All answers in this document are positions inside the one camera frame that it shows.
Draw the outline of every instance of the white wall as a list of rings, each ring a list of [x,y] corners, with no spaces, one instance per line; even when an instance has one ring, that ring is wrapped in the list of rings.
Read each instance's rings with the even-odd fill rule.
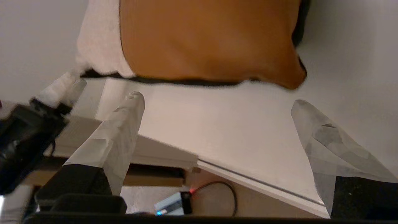
[[[0,1],[0,100],[26,102],[72,67],[87,3]],[[88,84],[79,115],[95,115],[103,83]]]

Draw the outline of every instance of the floor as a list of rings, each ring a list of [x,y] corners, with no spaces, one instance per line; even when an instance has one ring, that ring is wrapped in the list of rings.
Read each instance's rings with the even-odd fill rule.
[[[271,198],[222,177],[198,170],[190,173],[183,187],[123,187],[121,196],[127,203],[127,213],[154,213],[154,204],[178,191],[188,191],[211,181],[226,181],[233,185],[238,198],[240,217],[318,218],[299,208]],[[233,195],[224,185],[211,185],[198,191],[191,200],[193,215],[230,216],[233,212]]]

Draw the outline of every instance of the paper-wrapped object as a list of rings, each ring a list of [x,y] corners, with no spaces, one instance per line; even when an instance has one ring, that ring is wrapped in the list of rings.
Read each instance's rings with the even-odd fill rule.
[[[113,195],[119,195],[132,160],[145,109],[139,92],[128,95],[64,165],[103,168]]]
[[[398,183],[397,177],[376,157],[310,103],[296,100],[291,115],[314,173],[316,189],[329,215],[336,176]]]

